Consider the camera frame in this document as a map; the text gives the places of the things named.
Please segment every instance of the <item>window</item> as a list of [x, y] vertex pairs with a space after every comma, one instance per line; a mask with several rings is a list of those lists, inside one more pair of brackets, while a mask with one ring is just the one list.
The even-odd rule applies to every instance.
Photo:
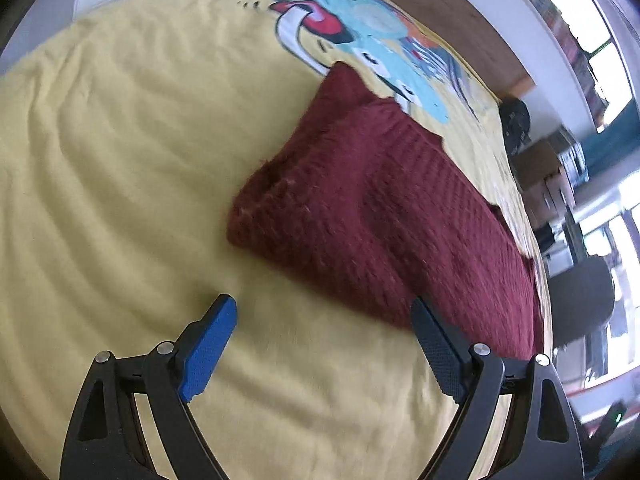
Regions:
[[624, 209], [632, 209], [640, 204], [640, 171], [632, 173], [623, 180], [618, 186], [618, 190], [620, 192], [620, 202]]
[[622, 216], [617, 216], [609, 222], [609, 229], [611, 229], [622, 260], [618, 272], [624, 272], [628, 283], [630, 297], [625, 300], [630, 301], [630, 306], [635, 308], [640, 306], [640, 262], [638, 262], [638, 255]]
[[587, 252], [592, 256], [597, 254], [598, 256], [607, 256], [611, 254], [611, 243], [607, 238], [607, 234], [604, 229], [598, 229], [593, 233], [584, 237], [584, 244], [587, 247]]
[[590, 233], [618, 214], [620, 214], [620, 206], [617, 203], [606, 205], [582, 220], [580, 222], [580, 229], [582, 229], [582, 232], [585, 234]]
[[629, 334], [620, 337], [611, 336], [611, 328], [607, 326], [607, 353], [609, 355], [609, 375], [615, 377], [626, 372], [629, 363]]
[[[562, 12], [585, 52], [596, 52], [610, 41], [609, 28], [593, 0], [551, 0]], [[631, 100], [631, 88], [618, 50], [608, 44], [590, 59], [591, 68], [609, 101], [604, 114], [604, 124], [610, 124]]]

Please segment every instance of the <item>blue gripper pad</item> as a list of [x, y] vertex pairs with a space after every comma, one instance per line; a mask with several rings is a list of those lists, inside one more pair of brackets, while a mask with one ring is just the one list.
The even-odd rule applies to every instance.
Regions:
[[[222, 306], [218, 306], [217, 312], [212, 312], [219, 302], [222, 302]], [[210, 312], [207, 312], [199, 323], [203, 322], [208, 322], [209, 325], [203, 330], [191, 353], [184, 359], [182, 381], [178, 388], [180, 398], [184, 402], [191, 402], [194, 396], [201, 394], [207, 387], [222, 351], [238, 322], [235, 300], [231, 296], [220, 295], [210, 308]]]
[[411, 306], [411, 324], [442, 393], [461, 404], [467, 393], [463, 383], [463, 362], [444, 327], [419, 298]]

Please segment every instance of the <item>bed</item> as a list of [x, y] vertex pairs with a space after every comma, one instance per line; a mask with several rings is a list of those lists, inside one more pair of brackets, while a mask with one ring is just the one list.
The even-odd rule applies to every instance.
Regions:
[[[422, 471], [456, 405], [415, 337], [225, 238], [234, 196], [338, 60], [442, 136], [500, 206], [536, 261], [550, 351], [542, 261], [497, 101], [438, 36], [387, 0], [123, 0], [0, 79], [0, 407], [49, 478], [92, 357], [148, 352], [220, 293], [235, 297], [238, 328], [191, 409], [232, 479]], [[507, 410], [502, 398], [476, 478]], [[172, 478], [144, 406], [141, 417]]]

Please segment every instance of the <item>cardboard box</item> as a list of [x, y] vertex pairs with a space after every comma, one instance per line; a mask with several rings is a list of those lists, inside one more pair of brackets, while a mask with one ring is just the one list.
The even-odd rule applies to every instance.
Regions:
[[534, 229], [560, 221], [567, 208], [575, 206], [574, 191], [564, 166], [547, 140], [540, 140], [513, 157], [513, 168]]

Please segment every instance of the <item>cartoon print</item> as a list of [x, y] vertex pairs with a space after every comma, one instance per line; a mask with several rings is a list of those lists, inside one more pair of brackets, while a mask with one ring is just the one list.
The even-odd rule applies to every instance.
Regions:
[[300, 27], [359, 58], [392, 89], [403, 109], [412, 103], [446, 123], [446, 108], [429, 84], [437, 80], [476, 116], [466, 97], [470, 93], [466, 71], [384, 0], [276, 0], [270, 8], [280, 14], [276, 34], [281, 44], [317, 72], [324, 75], [328, 68], [302, 47]]
[[325, 75], [328, 67], [314, 59], [299, 40], [300, 27], [338, 49], [357, 57], [396, 95], [407, 111], [409, 103], [427, 111], [436, 120], [449, 121], [438, 93], [411, 63], [383, 40], [398, 40], [407, 29], [381, 0], [276, 0], [271, 9], [281, 15], [276, 34], [281, 44]]

